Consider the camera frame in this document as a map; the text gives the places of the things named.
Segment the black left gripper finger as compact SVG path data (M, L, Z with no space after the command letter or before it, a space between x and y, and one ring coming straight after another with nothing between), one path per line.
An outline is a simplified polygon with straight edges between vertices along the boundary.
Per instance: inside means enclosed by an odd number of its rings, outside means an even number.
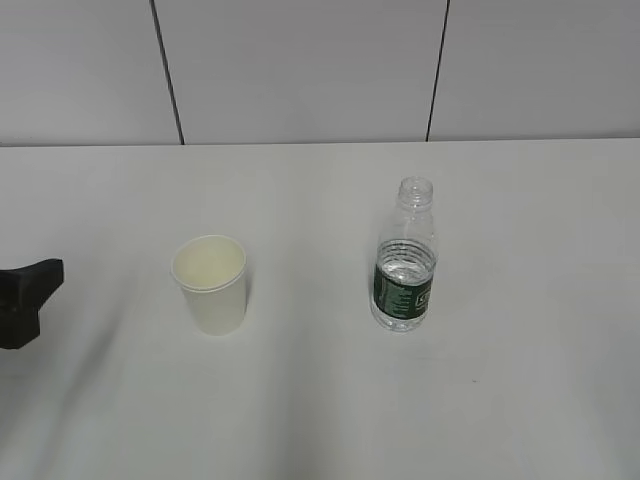
M41 332L39 313L64 282L62 259L1 271L0 347L21 349Z

